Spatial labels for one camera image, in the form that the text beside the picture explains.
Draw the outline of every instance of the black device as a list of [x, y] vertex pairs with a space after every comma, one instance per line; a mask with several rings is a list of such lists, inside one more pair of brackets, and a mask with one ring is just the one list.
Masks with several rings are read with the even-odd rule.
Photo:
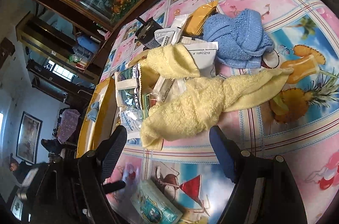
[[135, 42], [141, 42], [148, 49], [160, 47], [160, 43], [155, 40], [154, 32], [163, 28], [153, 19], [153, 17], [149, 18], [147, 21], [137, 17], [137, 20], [141, 22], [142, 26], [135, 33], [135, 36], [137, 37]]
[[[103, 181], [111, 176], [126, 139], [126, 129], [118, 126], [96, 151], [78, 159], [58, 157], [39, 167], [30, 186], [20, 189], [31, 223], [125, 223], [106, 198], [125, 183], [103, 185]], [[299, 190], [282, 156], [264, 159], [240, 150], [218, 126], [211, 128], [210, 141], [225, 175], [235, 184], [218, 224], [307, 223]], [[90, 218], [82, 213], [84, 208]]]

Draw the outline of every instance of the pineapple illustration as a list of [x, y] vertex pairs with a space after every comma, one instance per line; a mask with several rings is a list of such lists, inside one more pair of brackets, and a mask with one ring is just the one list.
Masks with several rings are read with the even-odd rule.
[[291, 88], [281, 91], [269, 101], [274, 119], [280, 123], [293, 122], [304, 116], [310, 105], [329, 107], [330, 101], [339, 102], [339, 98], [335, 96], [339, 94], [339, 84], [336, 84], [338, 75], [333, 70], [332, 73], [321, 75], [316, 81], [312, 81], [308, 89]]
[[298, 44], [293, 47], [294, 54], [299, 57], [306, 57], [309, 55], [313, 55], [318, 62], [318, 64], [326, 64], [326, 59], [325, 57], [317, 50], [303, 45], [303, 44]]

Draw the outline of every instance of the wall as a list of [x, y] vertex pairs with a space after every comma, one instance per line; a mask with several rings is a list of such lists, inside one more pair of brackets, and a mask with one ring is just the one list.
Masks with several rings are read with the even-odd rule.
[[27, 87], [25, 95], [14, 109], [9, 126], [5, 127], [4, 143], [7, 143], [5, 154], [13, 153], [15, 158], [20, 122], [23, 111], [42, 120], [40, 137], [38, 140], [37, 163], [48, 161], [48, 151], [41, 145], [41, 139], [52, 139], [53, 128], [57, 123], [59, 110], [67, 107], [62, 102], [46, 95], [40, 90]]
[[[23, 111], [42, 120], [40, 138], [51, 139], [59, 110], [65, 104], [31, 87], [26, 70], [24, 46], [16, 39], [15, 26], [29, 12], [35, 11], [31, 0], [0, 0], [0, 42], [7, 37], [15, 46], [0, 70], [0, 112], [4, 114], [0, 131], [0, 194], [6, 201], [16, 178], [9, 171], [8, 156], [16, 154], [16, 144]], [[48, 161], [48, 151], [39, 141], [37, 162]]]

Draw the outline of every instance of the purple cloth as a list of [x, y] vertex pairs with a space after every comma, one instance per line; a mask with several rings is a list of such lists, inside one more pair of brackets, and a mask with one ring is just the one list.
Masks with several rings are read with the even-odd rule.
[[62, 113], [58, 140], [64, 144], [77, 128], [80, 113], [75, 109], [67, 109]]

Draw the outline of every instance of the printed tablecloth pattern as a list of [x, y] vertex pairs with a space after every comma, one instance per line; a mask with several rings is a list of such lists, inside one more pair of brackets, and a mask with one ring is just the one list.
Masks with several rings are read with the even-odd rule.
[[[153, 17], [166, 27], [175, 15], [191, 13], [211, 1], [161, 0], [141, 17]], [[266, 102], [256, 108], [223, 113], [219, 126], [240, 148], [256, 156], [283, 155], [298, 184], [308, 223], [316, 223], [339, 187], [337, 82], [328, 76], [339, 73], [339, 20], [320, 0], [218, 1], [217, 10], [230, 17], [245, 8], [261, 13], [263, 26], [275, 42], [279, 66], [286, 61], [299, 63], [295, 67], [297, 78], [284, 86], [282, 95], [287, 103], [294, 100], [297, 110], [305, 113], [277, 116]], [[134, 43], [140, 26], [134, 20], [121, 29], [101, 81], [125, 69], [126, 63], [142, 51], [143, 45]], [[217, 64], [216, 70], [225, 77], [258, 71], [222, 64]], [[165, 141], [162, 151], [144, 150], [140, 139], [129, 140], [109, 180], [123, 175], [127, 187], [107, 197], [114, 210], [136, 224], [142, 220], [131, 210], [129, 197], [140, 179], [152, 179], [184, 212], [181, 222], [186, 223], [215, 224], [234, 187], [218, 165], [207, 131], [191, 139]], [[199, 200], [183, 192], [183, 184], [199, 190]]]

